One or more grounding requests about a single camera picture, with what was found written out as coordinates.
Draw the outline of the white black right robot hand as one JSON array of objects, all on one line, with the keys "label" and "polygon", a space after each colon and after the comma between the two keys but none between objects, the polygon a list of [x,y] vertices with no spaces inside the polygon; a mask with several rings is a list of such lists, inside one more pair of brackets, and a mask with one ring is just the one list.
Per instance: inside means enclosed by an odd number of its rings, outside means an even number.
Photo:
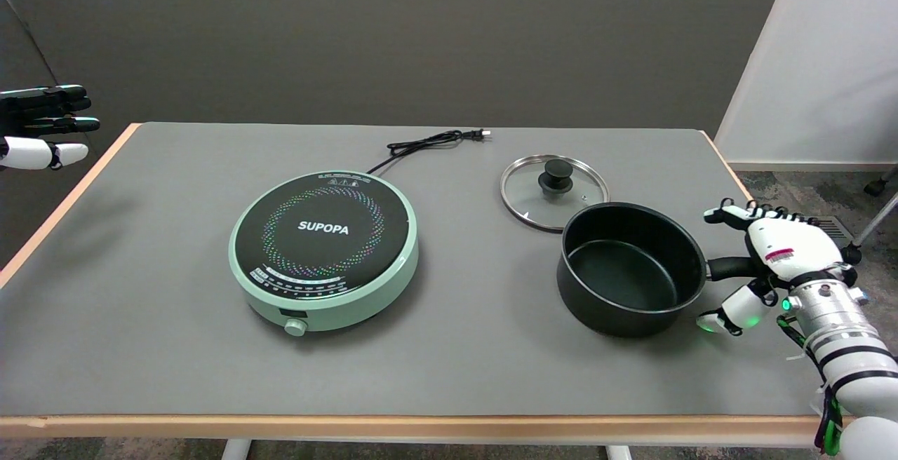
[{"label": "white black right robot hand", "polygon": [[745,233],[747,257],[719,257],[706,263],[713,282],[729,278],[750,281],[726,297],[720,306],[701,313],[696,324],[706,332],[739,336],[764,319],[779,304],[777,290],[792,290],[815,279],[836,279],[855,285],[857,272],[819,226],[817,218],[760,205],[751,199],[744,208],[724,198],[703,214],[708,224],[726,224]]}]

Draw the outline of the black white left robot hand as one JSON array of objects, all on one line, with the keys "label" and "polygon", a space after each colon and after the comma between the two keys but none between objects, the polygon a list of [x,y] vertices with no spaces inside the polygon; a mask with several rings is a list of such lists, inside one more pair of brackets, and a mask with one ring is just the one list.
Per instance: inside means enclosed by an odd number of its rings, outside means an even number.
[{"label": "black white left robot hand", "polygon": [[46,137],[99,130],[99,119],[77,115],[91,106],[81,84],[3,90],[2,168],[59,170],[84,160],[89,152],[87,144],[51,142]]}]

